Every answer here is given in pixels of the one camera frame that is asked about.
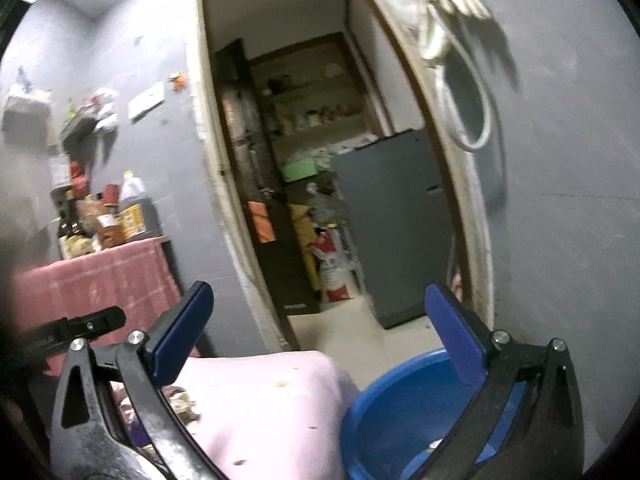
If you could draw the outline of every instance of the wooden door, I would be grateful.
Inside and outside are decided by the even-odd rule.
[[[225,140],[246,224],[274,306],[280,317],[318,312],[319,300],[302,260],[242,40],[216,53],[214,82],[226,117]],[[265,242],[258,236],[250,202],[266,206],[275,240]]]

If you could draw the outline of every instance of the shelf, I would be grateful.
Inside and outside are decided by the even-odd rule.
[[[354,114],[320,124],[305,130],[299,130],[289,136],[274,140],[273,151],[277,155],[284,155],[301,148],[321,148],[328,144],[348,140],[365,133],[367,126],[363,114]]]
[[[293,90],[287,90],[281,94],[269,97],[268,99],[274,103],[287,104],[295,101],[302,101],[312,95],[337,89],[353,89],[351,78],[346,74],[340,74],[336,77],[324,78]]]

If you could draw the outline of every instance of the floor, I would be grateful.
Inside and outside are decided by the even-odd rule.
[[[429,318],[384,330],[365,296],[334,303],[320,314],[290,316],[289,321],[303,350],[333,358],[361,390],[407,359],[442,348]]]

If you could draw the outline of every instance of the pink tablecloth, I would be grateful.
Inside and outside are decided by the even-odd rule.
[[[22,330],[117,305],[127,322],[98,339],[108,344],[122,342],[132,330],[149,329],[180,293],[160,243],[150,238],[19,273],[14,298],[15,322]],[[63,359],[49,359],[50,373],[60,373]]]

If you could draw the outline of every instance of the blue plastic basin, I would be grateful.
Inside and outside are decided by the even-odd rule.
[[[514,387],[479,462],[500,447],[524,385]],[[446,436],[474,392],[458,379],[444,349],[388,371],[358,397],[342,421],[340,448],[349,478],[407,478],[428,457],[429,444]]]

